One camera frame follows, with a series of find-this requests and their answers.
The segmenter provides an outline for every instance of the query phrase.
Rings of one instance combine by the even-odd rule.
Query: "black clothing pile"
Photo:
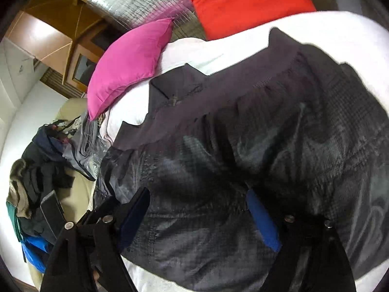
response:
[[[273,29],[268,48],[223,71],[156,77],[149,107],[142,125],[123,123],[94,193],[98,206],[150,190],[128,260],[194,291],[259,291],[276,253],[249,189],[334,221],[355,279],[389,258],[388,116],[350,66]]]
[[[52,190],[71,188],[73,184],[73,177],[65,173],[66,160],[62,157],[65,145],[62,141],[67,141],[66,137],[56,129],[56,124],[44,125],[22,155],[27,164],[23,184],[32,216],[30,219],[20,217],[21,230],[29,236],[41,236],[51,244],[56,238],[42,214],[40,203]]]

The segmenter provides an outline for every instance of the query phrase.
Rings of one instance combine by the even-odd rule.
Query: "gray bag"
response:
[[[95,181],[97,172],[90,168],[91,157],[96,149],[98,121],[90,121],[88,111],[81,116],[82,123],[78,131],[69,140],[62,154],[74,170],[88,180]]]

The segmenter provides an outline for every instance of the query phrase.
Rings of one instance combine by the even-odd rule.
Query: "white wall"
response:
[[[9,172],[38,128],[50,123],[66,100],[42,82],[36,83],[14,116],[0,157],[0,253],[11,274],[30,285],[34,284],[5,206]]]
[[[6,38],[0,43],[0,153],[12,119],[27,93],[40,80],[47,66],[34,71],[34,57]]]

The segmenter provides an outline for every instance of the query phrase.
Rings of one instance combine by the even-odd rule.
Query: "wooden cabinet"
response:
[[[104,53],[92,40],[107,26],[81,1],[75,5],[73,0],[30,0],[5,36],[62,74],[63,82],[75,85],[80,55],[96,63]]]

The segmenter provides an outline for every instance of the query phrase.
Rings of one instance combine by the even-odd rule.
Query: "white bedsheet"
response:
[[[389,111],[389,32],[377,23],[348,12],[304,13],[282,18],[239,34],[204,42],[185,38],[168,44],[158,73],[189,63],[209,75],[223,70],[268,46],[272,27],[301,43],[314,44],[338,63],[350,64],[365,86]],[[102,137],[114,141],[122,121],[141,124],[148,111],[149,80],[132,87],[106,114]],[[187,291],[125,260],[139,292]],[[358,292],[371,292],[389,267],[389,261],[356,281]]]

